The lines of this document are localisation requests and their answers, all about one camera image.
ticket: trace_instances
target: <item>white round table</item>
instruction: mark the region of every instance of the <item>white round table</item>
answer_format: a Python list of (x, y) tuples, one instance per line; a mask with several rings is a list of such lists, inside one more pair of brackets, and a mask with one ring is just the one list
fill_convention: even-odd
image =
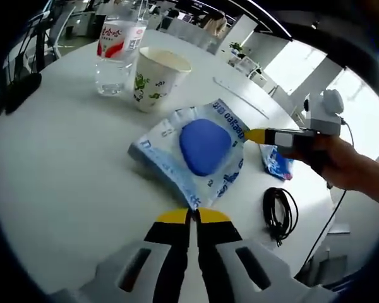
[[(160, 183), (138, 174), (126, 153), (172, 109), (221, 98), (251, 128), (297, 128), (259, 86), (218, 57), (153, 30), (141, 44), (148, 45), (170, 49), (193, 65), (163, 112), (144, 114), (130, 102), (99, 96), (93, 82), (97, 46), (90, 44), (45, 68), (40, 88), (14, 114), (0, 117), (0, 222), (45, 292), (83, 285), (100, 261), (143, 239), (158, 215), (186, 207)], [(230, 83), (236, 94), (213, 77)], [(247, 142), (237, 181), (213, 207), (231, 217), (244, 239), (268, 243), (262, 196), (271, 186), (288, 189), (299, 207), (295, 231), (273, 250), (295, 275), (333, 208), (324, 180), (308, 166), (295, 162), (293, 180), (280, 182), (263, 171), (258, 145)], [(196, 249), (189, 253), (196, 260)], [(194, 292), (183, 293), (194, 299)]]

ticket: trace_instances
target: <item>paper cup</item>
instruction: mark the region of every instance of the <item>paper cup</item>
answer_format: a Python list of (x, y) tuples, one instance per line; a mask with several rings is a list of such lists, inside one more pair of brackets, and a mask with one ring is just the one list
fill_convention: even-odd
[(169, 50), (142, 47), (133, 87), (136, 106), (143, 112), (157, 110), (190, 72), (191, 64), (183, 57)]

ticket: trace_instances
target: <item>bottle label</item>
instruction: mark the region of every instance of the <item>bottle label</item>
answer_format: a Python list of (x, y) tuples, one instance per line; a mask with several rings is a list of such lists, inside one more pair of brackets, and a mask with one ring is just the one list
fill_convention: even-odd
[(120, 59), (124, 51), (136, 49), (146, 27), (124, 27), (122, 22), (105, 22), (97, 47), (102, 58)]

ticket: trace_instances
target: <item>potted plant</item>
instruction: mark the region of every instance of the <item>potted plant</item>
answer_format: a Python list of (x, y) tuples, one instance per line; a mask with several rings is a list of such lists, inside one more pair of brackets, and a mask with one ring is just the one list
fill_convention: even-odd
[(230, 43), (229, 47), (232, 49), (232, 53), (236, 55), (243, 50), (242, 46), (238, 42)]

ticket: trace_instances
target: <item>human hand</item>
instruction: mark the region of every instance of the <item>human hand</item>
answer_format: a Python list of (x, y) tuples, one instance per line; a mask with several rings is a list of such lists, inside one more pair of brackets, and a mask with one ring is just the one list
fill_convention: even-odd
[[(330, 159), (329, 163), (324, 164), (321, 173), (325, 180), (341, 189), (358, 189), (365, 158), (358, 154), (349, 143), (336, 136), (319, 134), (315, 138), (311, 151), (325, 151)], [(310, 165), (306, 155), (297, 151), (283, 156)]]

